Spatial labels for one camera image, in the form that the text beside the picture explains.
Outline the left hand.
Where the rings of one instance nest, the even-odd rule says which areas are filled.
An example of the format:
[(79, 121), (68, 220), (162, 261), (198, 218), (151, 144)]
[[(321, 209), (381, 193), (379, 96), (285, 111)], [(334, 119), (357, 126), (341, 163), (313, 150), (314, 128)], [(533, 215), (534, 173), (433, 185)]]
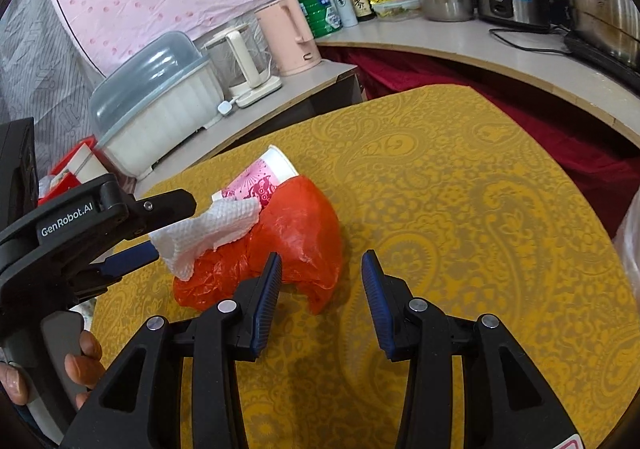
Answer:
[[(79, 355), (67, 354), (64, 367), (67, 376), (84, 391), (75, 397), (77, 408), (81, 408), (91, 395), (91, 391), (102, 379), (105, 368), (102, 365), (102, 346), (91, 332), (84, 330), (79, 335)], [(1, 363), (1, 384), (15, 406), (25, 406), (29, 399), (27, 383), (20, 371)]]

